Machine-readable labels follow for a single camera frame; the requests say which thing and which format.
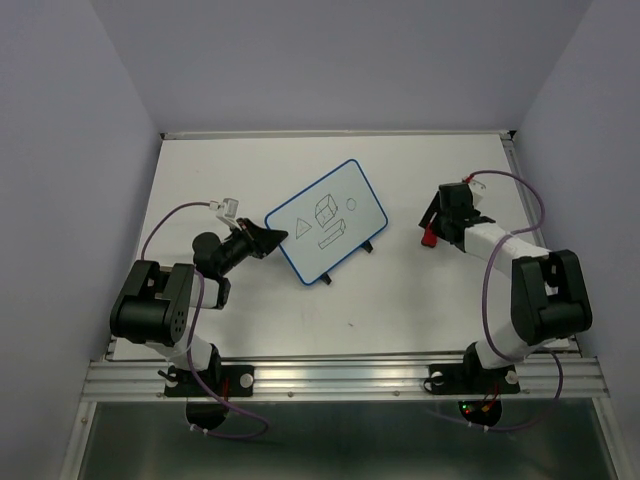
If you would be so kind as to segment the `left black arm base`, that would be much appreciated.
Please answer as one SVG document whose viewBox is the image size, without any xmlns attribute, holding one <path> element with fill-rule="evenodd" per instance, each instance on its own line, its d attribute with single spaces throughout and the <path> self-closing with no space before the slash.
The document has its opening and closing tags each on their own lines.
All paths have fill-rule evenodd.
<svg viewBox="0 0 640 480">
<path fill-rule="evenodd" d="M 253 396 L 255 367 L 249 364 L 226 365 L 222 362 L 216 346 L 211 345 L 209 365 L 198 375 L 216 395 L 224 401 L 231 397 L 249 398 Z M 219 427 L 225 422 L 229 407 L 213 399 L 196 381 L 189 369 L 179 369 L 170 364 L 165 370 L 158 370 L 164 379 L 164 395 L 168 398 L 207 398 L 206 402 L 188 402 L 185 416 L 189 426 L 201 433 L 220 433 Z"/>
</svg>

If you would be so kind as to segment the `red bone-shaped eraser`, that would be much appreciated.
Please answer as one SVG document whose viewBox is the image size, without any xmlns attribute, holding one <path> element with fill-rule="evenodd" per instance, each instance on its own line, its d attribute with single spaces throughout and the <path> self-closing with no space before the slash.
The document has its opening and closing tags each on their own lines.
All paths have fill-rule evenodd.
<svg viewBox="0 0 640 480">
<path fill-rule="evenodd" d="M 429 223 L 424 228 L 424 233 L 421 239 L 421 245 L 428 248 L 435 248 L 438 243 L 438 237 L 432 230 L 432 224 Z"/>
</svg>

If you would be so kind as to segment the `blue framed whiteboard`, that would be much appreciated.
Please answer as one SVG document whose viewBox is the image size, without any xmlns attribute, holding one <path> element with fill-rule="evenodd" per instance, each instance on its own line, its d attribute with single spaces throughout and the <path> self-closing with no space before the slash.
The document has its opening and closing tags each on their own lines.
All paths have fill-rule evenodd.
<svg viewBox="0 0 640 480">
<path fill-rule="evenodd" d="M 288 232 L 280 249 L 310 286 L 363 249 L 389 218 L 360 163 L 349 159 L 267 213 L 264 223 Z"/>
</svg>

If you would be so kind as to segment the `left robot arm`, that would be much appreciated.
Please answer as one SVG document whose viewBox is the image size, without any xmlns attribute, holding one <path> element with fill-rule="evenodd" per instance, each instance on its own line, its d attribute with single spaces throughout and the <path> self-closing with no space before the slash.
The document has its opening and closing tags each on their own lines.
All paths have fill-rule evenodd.
<svg viewBox="0 0 640 480">
<path fill-rule="evenodd" d="M 156 261 L 135 261 L 112 308 L 111 334 L 147 346 L 178 370 L 189 370 L 188 382 L 199 393 L 215 392 L 222 384 L 220 354 L 190 332 L 196 312 L 223 309 L 231 291 L 227 274 L 248 257 L 265 258 L 287 237 L 283 230 L 241 218 L 225 239 L 213 232 L 198 235 L 192 264 L 165 269 Z"/>
</svg>

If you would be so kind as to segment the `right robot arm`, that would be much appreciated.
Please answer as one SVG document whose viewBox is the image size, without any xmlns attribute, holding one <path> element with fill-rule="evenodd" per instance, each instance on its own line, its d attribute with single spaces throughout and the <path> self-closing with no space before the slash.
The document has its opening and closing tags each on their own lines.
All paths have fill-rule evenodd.
<svg viewBox="0 0 640 480">
<path fill-rule="evenodd" d="M 460 378 L 466 387 L 482 390 L 495 380 L 496 369 L 591 328 L 593 314 L 577 254 L 551 251 L 504 230 L 476 208 L 468 182 L 440 185 L 419 226 L 424 246 L 433 248 L 443 240 L 486 262 L 481 289 L 484 338 L 464 354 Z M 495 270 L 511 282 L 510 317 L 491 330 L 488 289 Z"/>
</svg>

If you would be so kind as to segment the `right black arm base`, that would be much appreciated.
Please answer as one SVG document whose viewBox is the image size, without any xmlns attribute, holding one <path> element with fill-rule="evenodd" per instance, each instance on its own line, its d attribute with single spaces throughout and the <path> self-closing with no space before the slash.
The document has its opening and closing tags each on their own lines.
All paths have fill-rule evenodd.
<svg viewBox="0 0 640 480">
<path fill-rule="evenodd" d="M 462 419 L 487 429 L 496 427 L 501 419 L 500 396 L 521 391 L 515 366 L 484 368 L 475 344 L 465 350 L 460 362 L 429 365 L 422 387 L 436 396 L 462 396 L 458 401 Z"/>
</svg>

